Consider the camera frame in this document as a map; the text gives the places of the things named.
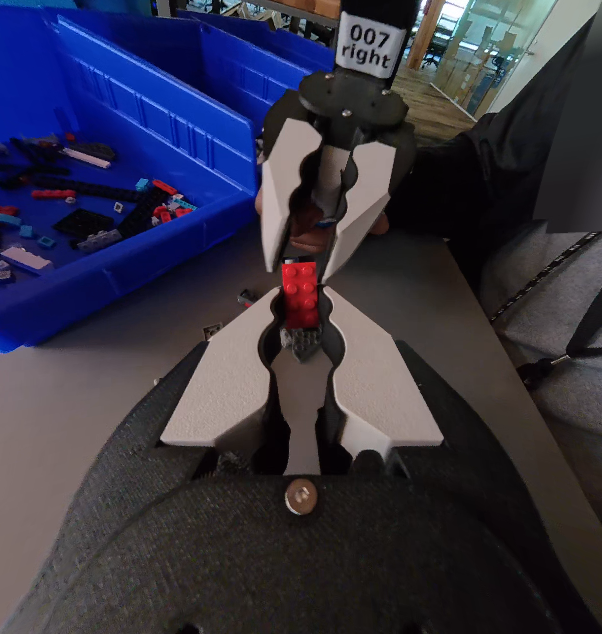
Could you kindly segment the red 2x4 lego brick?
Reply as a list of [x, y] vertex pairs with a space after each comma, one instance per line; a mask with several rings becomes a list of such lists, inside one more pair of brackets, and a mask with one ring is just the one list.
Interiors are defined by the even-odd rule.
[[286, 328], [318, 329], [317, 263], [305, 256], [287, 257], [282, 261], [281, 272]]

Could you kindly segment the person's right forearm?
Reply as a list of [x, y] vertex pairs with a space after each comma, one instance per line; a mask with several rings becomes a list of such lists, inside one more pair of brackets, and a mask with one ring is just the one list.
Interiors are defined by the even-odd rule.
[[390, 228], [448, 239], [471, 290], [488, 260], [523, 232], [534, 209], [593, 15], [500, 112], [432, 147], [420, 147], [385, 208]]

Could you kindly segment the grey sweatshirt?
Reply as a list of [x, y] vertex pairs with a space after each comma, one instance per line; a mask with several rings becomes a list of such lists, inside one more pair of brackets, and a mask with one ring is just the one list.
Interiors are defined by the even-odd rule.
[[[583, 233], [546, 233], [528, 223], [487, 260], [479, 301], [493, 317]], [[513, 365], [566, 354], [566, 346], [602, 289], [602, 235], [580, 249], [493, 324]], [[602, 356], [556, 364], [530, 393], [602, 523]]]

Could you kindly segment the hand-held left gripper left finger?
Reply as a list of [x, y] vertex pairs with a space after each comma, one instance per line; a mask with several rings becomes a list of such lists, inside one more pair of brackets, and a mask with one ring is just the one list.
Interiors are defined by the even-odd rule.
[[160, 441], [234, 452], [258, 474], [282, 475], [290, 428], [281, 412], [274, 359], [282, 350], [282, 290], [275, 287], [215, 334]]

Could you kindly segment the pile of mixed toy bricks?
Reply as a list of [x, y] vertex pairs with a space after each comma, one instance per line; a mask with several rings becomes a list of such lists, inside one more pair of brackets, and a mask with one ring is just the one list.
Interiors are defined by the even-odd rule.
[[133, 189], [80, 181], [63, 160], [108, 170], [112, 147], [71, 131], [0, 141], [0, 190], [19, 203], [0, 204], [0, 287], [17, 272], [38, 276], [54, 267], [41, 251], [64, 242], [88, 256], [198, 210], [185, 194], [159, 179], [140, 178]]

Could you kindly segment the blue plastic bin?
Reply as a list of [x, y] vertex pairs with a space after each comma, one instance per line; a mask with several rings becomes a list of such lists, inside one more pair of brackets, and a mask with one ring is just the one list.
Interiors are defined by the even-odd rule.
[[335, 64], [333, 50], [321, 43], [304, 39], [281, 28], [272, 30], [265, 21], [186, 10], [178, 10], [177, 16], [200, 21], [239, 37], [243, 41], [311, 72], [332, 70]]
[[58, 10], [241, 115], [260, 135], [268, 109], [312, 72], [294, 61], [193, 18]]
[[32, 187], [0, 187], [38, 237], [24, 248], [50, 260], [42, 274], [0, 284], [0, 352], [34, 346], [173, 266], [233, 235], [252, 218], [253, 121], [200, 88], [197, 23], [88, 14], [51, 17], [0, 6], [0, 142], [65, 132], [115, 150], [101, 169], [62, 157], [70, 179], [133, 189], [140, 178], [177, 189], [197, 210], [98, 253], [71, 248], [53, 226], [73, 207], [36, 201]]

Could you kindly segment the person's right hand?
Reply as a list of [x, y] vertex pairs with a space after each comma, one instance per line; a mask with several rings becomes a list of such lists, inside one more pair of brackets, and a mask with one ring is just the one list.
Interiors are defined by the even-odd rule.
[[[260, 188], [255, 199], [255, 209], [259, 215], [263, 208], [263, 188]], [[335, 232], [335, 224], [319, 226], [323, 219], [323, 211], [309, 197], [297, 208], [291, 219], [289, 245], [310, 254], [324, 252]], [[387, 215], [382, 212], [370, 230], [372, 235], [385, 234], [390, 228]]]

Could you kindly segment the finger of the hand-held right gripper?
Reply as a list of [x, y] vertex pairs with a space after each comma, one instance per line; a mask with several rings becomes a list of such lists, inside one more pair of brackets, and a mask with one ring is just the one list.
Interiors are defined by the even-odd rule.
[[286, 119], [262, 166], [262, 247], [265, 268], [273, 273], [288, 242], [293, 214], [311, 198], [322, 154], [322, 137], [305, 121]]
[[395, 148], [364, 144], [354, 148], [347, 165], [353, 183], [344, 193], [344, 214], [336, 224], [322, 268], [322, 281], [337, 273], [353, 256], [390, 200]]

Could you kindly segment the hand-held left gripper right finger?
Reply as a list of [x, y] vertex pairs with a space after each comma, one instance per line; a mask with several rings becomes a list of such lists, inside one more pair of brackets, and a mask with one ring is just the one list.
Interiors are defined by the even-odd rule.
[[328, 286], [319, 292], [322, 350], [331, 362], [317, 418], [322, 475], [346, 474], [360, 454], [384, 462], [444, 437], [394, 338]]

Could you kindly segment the dark grey wedge plate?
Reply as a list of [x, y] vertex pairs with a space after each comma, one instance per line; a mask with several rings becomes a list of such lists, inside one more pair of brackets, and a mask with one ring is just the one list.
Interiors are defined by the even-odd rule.
[[281, 348], [289, 351], [300, 364], [307, 362], [321, 348], [322, 327], [305, 329], [280, 328]]

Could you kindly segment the grey desk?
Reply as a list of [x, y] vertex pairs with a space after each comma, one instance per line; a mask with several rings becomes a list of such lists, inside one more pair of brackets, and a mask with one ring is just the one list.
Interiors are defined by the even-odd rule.
[[[204, 326], [241, 312], [240, 290], [278, 280], [250, 225], [45, 344], [0, 353], [0, 629], [118, 424]], [[602, 527], [445, 243], [369, 237], [328, 284], [408, 343], [495, 433], [602, 621]]]

